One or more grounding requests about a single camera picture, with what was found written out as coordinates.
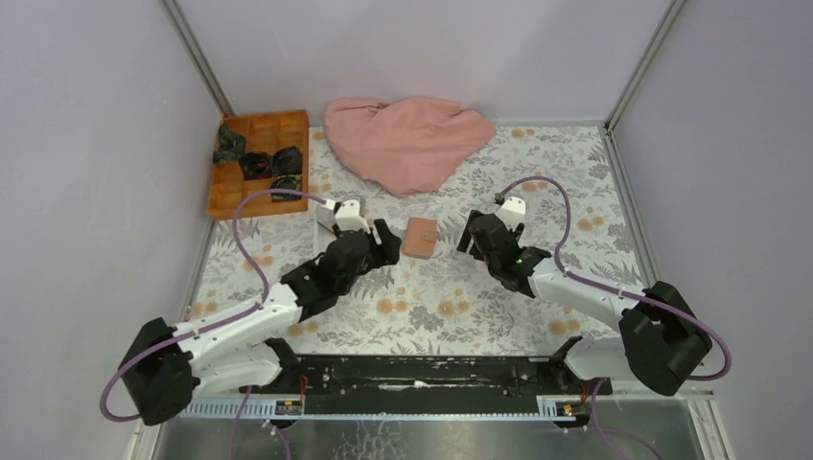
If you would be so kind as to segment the brown leather card holder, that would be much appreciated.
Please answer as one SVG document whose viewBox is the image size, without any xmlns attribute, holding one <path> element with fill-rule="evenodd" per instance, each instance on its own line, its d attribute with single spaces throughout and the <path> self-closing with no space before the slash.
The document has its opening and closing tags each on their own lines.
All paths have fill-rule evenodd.
<svg viewBox="0 0 813 460">
<path fill-rule="evenodd" d="M 430 259 L 438 240 L 437 228 L 435 219 L 411 217 L 402 245 L 403 254 L 421 260 Z"/>
</svg>

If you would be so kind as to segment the white translucent card box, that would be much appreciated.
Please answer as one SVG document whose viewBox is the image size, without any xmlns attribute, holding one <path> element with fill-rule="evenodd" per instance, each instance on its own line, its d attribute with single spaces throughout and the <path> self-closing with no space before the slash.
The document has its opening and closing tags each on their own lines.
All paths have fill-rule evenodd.
<svg viewBox="0 0 813 460">
<path fill-rule="evenodd" d="M 363 215 L 365 217 L 365 202 L 364 202 L 364 199 L 362 197 L 360 197 L 360 196 L 352 196 L 352 197 L 346 197 L 346 198 L 343 198 L 343 199 L 336 199 L 336 201 L 345 200 L 345 199 L 359 199 L 359 200 L 361 200 L 362 205 L 363 205 Z M 322 207 L 322 205 L 320 205 L 316 209 L 316 214 L 315 214 L 314 249 L 315 249 L 316 252 L 324 251 L 328 247 L 328 245 L 338 237 L 338 236 L 334 235 L 333 230 L 332 230 L 332 225 L 334 223 L 332 213 L 329 210 L 324 209 Z"/>
</svg>

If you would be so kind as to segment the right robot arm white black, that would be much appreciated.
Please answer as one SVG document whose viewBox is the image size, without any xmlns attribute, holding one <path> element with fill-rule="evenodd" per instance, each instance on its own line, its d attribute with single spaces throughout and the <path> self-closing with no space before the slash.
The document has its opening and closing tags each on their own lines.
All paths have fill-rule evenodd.
<svg viewBox="0 0 813 460">
<path fill-rule="evenodd" d="M 552 386 L 572 395 L 588 380 L 635 379 L 648 389 L 673 396 L 712 350 L 709 334 L 694 324 L 695 315 L 673 286 L 657 282 L 627 294 L 604 290 L 564 273 L 553 256 L 522 246 L 520 228 L 495 214 L 472 211 L 458 244 L 485 263 L 489 275 L 509 291 L 557 302 L 580 311 L 615 331 L 612 337 L 570 338 L 552 356 Z"/>
</svg>

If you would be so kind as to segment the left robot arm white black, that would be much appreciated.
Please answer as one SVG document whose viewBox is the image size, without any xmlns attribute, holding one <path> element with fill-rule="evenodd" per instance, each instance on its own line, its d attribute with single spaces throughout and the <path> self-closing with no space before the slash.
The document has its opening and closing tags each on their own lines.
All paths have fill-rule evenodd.
<svg viewBox="0 0 813 460">
<path fill-rule="evenodd" d="M 239 387 L 289 392 L 298 359 L 275 333 L 334 307 L 371 270 L 395 265 L 402 241 L 386 222 L 341 231 L 327 249 L 256 299 L 199 320 L 141 327 L 119 365 L 121 381 L 147 426 L 165 423 L 192 400 Z"/>
</svg>

